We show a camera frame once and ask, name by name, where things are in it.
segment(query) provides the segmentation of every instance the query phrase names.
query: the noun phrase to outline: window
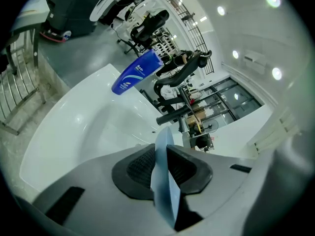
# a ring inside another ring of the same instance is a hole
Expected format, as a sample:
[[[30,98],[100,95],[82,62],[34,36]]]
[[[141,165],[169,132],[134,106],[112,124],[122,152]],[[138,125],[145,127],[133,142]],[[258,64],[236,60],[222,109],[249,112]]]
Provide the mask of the window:
[[[202,91],[196,102],[198,112],[204,111],[204,128],[215,119],[219,128],[226,126],[261,107],[259,102],[231,78],[223,80]]]

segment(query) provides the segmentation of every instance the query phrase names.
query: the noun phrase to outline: metal rack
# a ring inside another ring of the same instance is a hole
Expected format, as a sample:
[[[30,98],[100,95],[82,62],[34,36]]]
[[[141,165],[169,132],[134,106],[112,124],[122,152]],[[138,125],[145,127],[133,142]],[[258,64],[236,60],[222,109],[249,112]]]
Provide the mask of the metal rack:
[[[177,15],[179,15],[181,18],[187,15],[190,15],[189,11],[180,0],[166,0],[166,1],[174,8]],[[187,20],[187,23],[185,26],[193,40],[192,44],[194,48],[201,50],[202,52],[208,52],[206,43],[201,35],[201,32],[198,26],[194,25],[194,21],[192,19]],[[209,58],[208,64],[204,67],[204,69],[205,69],[206,74],[210,74],[214,72],[211,58]]]
[[[32,43],[33,64],[28,62],[27,34],[30,33]],[[38,92],[42,103],[44,95],[39,90],[35,79],[35,70],[38,69],[38,36],[36,29],[24,32],[24,43],[16,48],[16,41],[11,44],[13,50],[7,56],[10,65],[0,75],[0,128],[18,135],[19,131],[9,126],[18,111]]]

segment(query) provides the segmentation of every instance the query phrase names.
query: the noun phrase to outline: red stripe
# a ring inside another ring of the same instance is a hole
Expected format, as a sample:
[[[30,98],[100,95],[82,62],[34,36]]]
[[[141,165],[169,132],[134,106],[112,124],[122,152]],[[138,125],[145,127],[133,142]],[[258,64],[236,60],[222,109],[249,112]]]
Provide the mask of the red stripe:
[[[56,40],[56,39],[53,39],[53,38],[51,38],[51,37],[48,37],[48,36],[44,35],[42,32],[40,32],[40,35],[42,35],[43,37],[45,37],[45,38],[47,38],[47,39],[49,39],[49,40],[55,41],[55,42],[57,42],[57,43],[64,43],[64,42],[65,42],[65,39]]]

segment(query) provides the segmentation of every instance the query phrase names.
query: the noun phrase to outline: blue plastic bottle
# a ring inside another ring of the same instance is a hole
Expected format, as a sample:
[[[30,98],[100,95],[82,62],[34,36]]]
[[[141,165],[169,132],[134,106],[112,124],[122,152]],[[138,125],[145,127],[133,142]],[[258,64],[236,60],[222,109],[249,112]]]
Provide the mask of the blue plastic bottle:
[[[112,86],[115,94],[122,94],[135,84],[142,81],[163,65],[163,62],[153,49],[136,59],[127,67]]]

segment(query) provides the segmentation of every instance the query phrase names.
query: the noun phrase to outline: metal railing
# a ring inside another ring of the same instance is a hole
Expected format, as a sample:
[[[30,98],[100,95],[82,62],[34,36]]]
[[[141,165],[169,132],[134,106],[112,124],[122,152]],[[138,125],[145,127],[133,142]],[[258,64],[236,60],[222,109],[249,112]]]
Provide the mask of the metal railing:
[[[184,6],[184,4],[180,0],[166,0],[176,11],[176,13],[180,16],[180,18],[183,18],[187,15],[191,15],[187,8]],[[192,44],[194,48],[201,50],[202,52],[208,52],[206,43],[201,35],[201,32],[198,28],[198,26],[195,24],[195,21],[193,19],[188,19],[185,21],[185,27],[188,30],[188,33],[190,34],[192,38]],[[211,62],[211,58],[209,58],[208,64],[204,67],[206,74],[213,73],[213,65]]]

